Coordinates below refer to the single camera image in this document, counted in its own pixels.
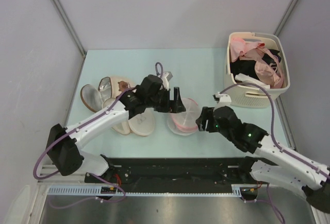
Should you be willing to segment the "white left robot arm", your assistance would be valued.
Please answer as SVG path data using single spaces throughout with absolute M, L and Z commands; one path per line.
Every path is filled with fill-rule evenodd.
M 114 170 L 105 156 L 86 153 L 83 148 L 112 126 L 129 121 L 145 111 L 185 112 L 186 108 L 178 87 L 173 89 L 174 98 L 170 98 L 171 78 L 171 72 L 165 72 L 161 77 L 148 75 L 140 85 L 125 90 L 113 104 L 85 120 L 67 128 L 60 124 L 51 127 L 46 153 L 56 166 L 57 172 L 62 176 L 68 176 L 83 168 L 85 172 L 95 174 L 104 183 L 111 181 Z

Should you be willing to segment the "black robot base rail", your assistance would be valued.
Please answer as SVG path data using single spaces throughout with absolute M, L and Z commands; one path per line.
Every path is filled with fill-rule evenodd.
M 128 187 L 160 188 L 211 185 L 262 186 L 248 174 L 243 165 L 246 158 L 157 158 L 107 159 L 110 167 L 98 178 L 86 173 L 86 183 L 118 183 Z

